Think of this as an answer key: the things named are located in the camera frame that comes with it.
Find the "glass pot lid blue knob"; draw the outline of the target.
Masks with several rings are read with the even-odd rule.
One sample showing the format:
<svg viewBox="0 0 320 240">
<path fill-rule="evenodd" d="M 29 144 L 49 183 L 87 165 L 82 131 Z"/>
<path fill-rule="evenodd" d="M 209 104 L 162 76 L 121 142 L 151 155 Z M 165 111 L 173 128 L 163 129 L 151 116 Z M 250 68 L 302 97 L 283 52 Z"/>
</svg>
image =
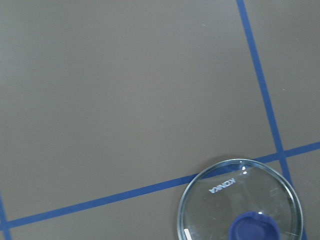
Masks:
<svg viewBox="0 0 320 240">
<path fill-rule="evenodd" d="M 300 240 L 303 229 L 292 185 L 250 159 L 225 160 L 197 174 L 177 212 L 180 240 Z"/>
</svg>

